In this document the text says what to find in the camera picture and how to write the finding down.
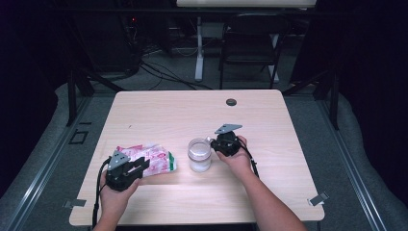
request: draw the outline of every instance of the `black chair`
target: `black chair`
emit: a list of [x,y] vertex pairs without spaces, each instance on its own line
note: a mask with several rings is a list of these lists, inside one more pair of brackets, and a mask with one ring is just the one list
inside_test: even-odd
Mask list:
[[[290,21],[283,15],[265,13],[241,13],[224,24],[222,47],[218,69],[219,88],[222,89],[224,64],[274,65],[270,86],[279,62],[283,38],[291,30]],[[273,45],[271,35],[279,35]]]

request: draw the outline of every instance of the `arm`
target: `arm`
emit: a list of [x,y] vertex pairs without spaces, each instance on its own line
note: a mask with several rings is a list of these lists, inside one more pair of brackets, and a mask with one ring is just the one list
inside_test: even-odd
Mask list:
[[136,179],[133,184],[125,191],[114,191],[109,186],[105,186],[106,171],[102,173],[100,185],[102,215],[94,231],[114,231],[120,218],[126,210],[130,196],[136,191],[140,184],[140,179]]
[[[239,137],[246,145],[246,139]],[[261,230],[306,230],[300,219],[252,172],[247,153],[241,148],[232,157],[217,153],[242,182]]]

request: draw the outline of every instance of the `wrapper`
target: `wrapper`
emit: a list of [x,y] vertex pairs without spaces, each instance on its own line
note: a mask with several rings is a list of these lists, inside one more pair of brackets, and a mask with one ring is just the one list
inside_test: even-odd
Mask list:
[[177,168],[173,155],[158,144],[150,146],[136,145],[127,148],[118,146],[116,150],[129,156],[131,162],[140,157],[144,157],[145,161],[150,160],[150,167],[143,172],[143,177],[168,173]]

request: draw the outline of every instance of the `table top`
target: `table top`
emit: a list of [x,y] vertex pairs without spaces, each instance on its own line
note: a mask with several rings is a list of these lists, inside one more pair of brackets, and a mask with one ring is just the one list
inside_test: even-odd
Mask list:
[[316,0],[177,0],[178,7],[313,8]]
[[171,90],[116,95],[77,197],[87,202],[70,223],[91,225],[98,170],[116,147],[151,142],[173,154],[177,169],[143,178],[119,225],[255,222],[243,186],[214,151],[207,171],[189,166],[189,142],[216,138],[224,123],[242,125],[235,133],[247,138],[261,180],[301,220],[323,219],[321,205],[307,201],[318,193],[280,91]]

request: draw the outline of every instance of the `glass cup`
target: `glass cup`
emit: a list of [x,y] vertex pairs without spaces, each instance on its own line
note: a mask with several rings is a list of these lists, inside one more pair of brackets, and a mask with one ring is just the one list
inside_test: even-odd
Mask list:
[[210,143],[202,138],[197,138],[189,143],[190,168],[196,172],[206,171],[211,165]]

